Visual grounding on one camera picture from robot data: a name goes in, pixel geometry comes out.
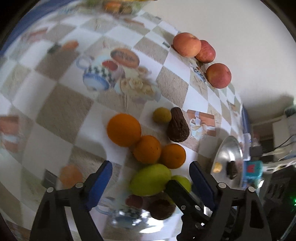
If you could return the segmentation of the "small tan round fruit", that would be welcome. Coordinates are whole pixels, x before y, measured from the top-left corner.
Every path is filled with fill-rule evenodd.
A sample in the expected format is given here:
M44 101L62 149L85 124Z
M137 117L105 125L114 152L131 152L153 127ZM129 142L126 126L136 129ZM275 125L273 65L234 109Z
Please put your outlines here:
M152 119L155 123L167 124L171 121L171 111L167 108L157 108L152 114Z

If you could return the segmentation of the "dark round passion fruit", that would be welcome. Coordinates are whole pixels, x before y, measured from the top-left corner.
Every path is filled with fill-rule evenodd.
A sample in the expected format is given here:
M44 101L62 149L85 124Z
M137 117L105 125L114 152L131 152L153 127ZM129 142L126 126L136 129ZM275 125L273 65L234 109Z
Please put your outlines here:
M159 199L152 202L147 210L152 218L156 220L165 220L173 215L175 209L175 204L172 204L165 199Z

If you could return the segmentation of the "large green mango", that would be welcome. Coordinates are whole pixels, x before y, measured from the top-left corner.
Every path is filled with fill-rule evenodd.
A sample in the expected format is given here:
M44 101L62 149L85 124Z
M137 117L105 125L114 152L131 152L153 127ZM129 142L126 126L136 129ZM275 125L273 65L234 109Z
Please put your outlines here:
M171 180L171 170L163 164L153 164L139 170L130 180L129 190L136 196L154 196L165 190Z

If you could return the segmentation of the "small green fruit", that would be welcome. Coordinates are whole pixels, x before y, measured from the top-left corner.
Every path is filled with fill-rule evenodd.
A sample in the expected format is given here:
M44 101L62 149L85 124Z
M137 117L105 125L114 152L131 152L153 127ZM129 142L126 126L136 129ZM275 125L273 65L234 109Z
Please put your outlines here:
M178 181L189 193L192 191L191 182L184 176L174 175L171 177L171 180Z

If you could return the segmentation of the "small yellow-brown fruit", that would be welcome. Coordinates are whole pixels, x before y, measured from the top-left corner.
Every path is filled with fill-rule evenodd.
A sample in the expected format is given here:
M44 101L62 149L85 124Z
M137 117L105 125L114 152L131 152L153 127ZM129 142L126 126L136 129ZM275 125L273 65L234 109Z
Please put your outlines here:
M220 162L216 162L213 167L213 173L220 173L223 169L223 166Z

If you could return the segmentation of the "dark brown avocado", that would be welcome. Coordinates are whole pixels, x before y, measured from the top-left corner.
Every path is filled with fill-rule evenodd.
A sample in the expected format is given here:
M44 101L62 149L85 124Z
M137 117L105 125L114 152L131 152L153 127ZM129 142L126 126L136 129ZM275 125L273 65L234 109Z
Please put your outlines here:
M171 141L177 143L185 141L190 134L183 112L178 107L171 109L171 121L168 124L166 134Z
M226 174L230 180L233 180L237 177L238 170L237 170L235 161L230 161L227 163Z

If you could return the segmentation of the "checkered printed tablecloth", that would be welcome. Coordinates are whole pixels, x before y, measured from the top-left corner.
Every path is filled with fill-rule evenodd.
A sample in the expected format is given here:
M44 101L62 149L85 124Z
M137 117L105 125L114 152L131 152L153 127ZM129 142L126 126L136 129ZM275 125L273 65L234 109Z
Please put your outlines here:
M191 133L181 143L186 161L172 174L185 177L192 161L210 163L225 137L242 140L234 87L213 88L196 61L171 47L176 34L145 11L119 18L83 1L40 1L18 22L1 52L1 115L19 119L18 150L1 145L1 215L17 239L28 239L46 189L62 188L65 166L88 177L109 160L111 180L91 211L103 238L175 240L179 210L162 221L126 209L127 183L142 165L108 138L106 125L127 113L166 145L152 113L181 108Z

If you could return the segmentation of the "silver metal bowl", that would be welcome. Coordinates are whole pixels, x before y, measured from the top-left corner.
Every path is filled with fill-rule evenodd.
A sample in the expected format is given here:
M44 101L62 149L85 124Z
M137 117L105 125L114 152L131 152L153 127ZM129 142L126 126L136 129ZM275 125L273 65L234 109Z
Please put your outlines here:
M226 166L230 161L235 161L238 170L238 175L233 180L230 180L226 174ZM213 167L216 162L220 162L223 166L220 173L213 173ZM233 189L241 189L243 177L243 153L238 140L234 136L228 136L225 138L218 148L211 168L211 175L217 182L224 182Z

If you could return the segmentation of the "red apple behind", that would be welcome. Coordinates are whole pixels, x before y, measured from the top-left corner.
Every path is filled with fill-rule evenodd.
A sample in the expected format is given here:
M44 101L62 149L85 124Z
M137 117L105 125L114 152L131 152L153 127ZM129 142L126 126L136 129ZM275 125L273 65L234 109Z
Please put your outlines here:
M201 50L195 58L201 63L211 63L216 57L215 49L206 41L201 40Z

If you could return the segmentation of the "middle orange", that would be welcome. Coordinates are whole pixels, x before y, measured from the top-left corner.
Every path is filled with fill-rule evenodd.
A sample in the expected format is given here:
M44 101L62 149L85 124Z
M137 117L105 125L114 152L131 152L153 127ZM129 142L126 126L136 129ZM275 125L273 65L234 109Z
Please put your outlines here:
M162 152L161 143L151 135L142 136L133 148L135 159L143 164L155 164Z

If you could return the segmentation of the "red apple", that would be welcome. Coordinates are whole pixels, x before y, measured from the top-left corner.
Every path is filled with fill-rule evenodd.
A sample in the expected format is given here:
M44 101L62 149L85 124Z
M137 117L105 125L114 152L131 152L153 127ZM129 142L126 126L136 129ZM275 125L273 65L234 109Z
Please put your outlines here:
M223 89L231 82L232 74L225 64L214 63L207 68L206 78L213 87Z
M206 41L201 40L201 50L195 58L201 63L211 63L216 57L215 49Z

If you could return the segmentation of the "pale orange apple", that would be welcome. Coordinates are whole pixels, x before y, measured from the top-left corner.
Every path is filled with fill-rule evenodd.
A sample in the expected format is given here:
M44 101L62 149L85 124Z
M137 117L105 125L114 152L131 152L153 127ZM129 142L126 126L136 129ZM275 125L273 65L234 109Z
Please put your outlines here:
M173 39L173 48L181 56L192 58L201 51L201 41L191 33L179 33Z

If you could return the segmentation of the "large orange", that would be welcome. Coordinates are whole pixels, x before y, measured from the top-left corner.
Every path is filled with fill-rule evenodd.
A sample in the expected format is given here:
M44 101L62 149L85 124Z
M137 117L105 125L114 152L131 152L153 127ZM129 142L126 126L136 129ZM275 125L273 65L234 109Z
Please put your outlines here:
M138 120L125 113L113 116L107 124L106 131L112 142L127 148L136 144L142 135L142 128Z

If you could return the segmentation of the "red apple right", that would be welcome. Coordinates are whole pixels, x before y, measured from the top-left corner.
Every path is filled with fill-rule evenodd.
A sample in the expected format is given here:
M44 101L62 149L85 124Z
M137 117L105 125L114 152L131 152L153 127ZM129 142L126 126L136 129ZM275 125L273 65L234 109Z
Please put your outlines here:
M207 68L206 78L213 87L223 89L231 82L232 74L225 64L214 63Z

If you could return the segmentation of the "clear plastic fruit tray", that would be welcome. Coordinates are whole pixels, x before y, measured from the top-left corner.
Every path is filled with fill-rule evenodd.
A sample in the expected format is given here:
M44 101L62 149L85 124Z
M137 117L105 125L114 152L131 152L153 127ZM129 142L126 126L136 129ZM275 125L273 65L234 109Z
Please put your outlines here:
M133 15L152 1L83 1L89 9L99 9L110 14Z

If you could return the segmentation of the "right orange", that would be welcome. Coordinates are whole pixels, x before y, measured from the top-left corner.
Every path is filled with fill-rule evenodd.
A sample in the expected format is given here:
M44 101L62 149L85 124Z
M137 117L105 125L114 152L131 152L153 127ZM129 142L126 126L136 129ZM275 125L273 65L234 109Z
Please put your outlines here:
M159 162L169 169L177 169L184 164L185 160L185 149L178 144L169 144L162 148Z

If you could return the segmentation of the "teal box red label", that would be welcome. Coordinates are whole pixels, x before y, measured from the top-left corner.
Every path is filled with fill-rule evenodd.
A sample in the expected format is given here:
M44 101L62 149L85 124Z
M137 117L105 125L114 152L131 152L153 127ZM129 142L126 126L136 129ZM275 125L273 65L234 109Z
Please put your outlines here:
M258 161L245 161L243 180L247 182L259 180L263 173L263 162Z

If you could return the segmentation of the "dark brown avocado on table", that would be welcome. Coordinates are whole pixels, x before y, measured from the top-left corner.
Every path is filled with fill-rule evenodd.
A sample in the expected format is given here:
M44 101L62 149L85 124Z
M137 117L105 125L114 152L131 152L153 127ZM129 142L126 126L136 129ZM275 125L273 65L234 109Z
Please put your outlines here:
M171 121L168 124L166 134L171 141L177 143L185 141L190 134L183 112L178 107L171 109Z

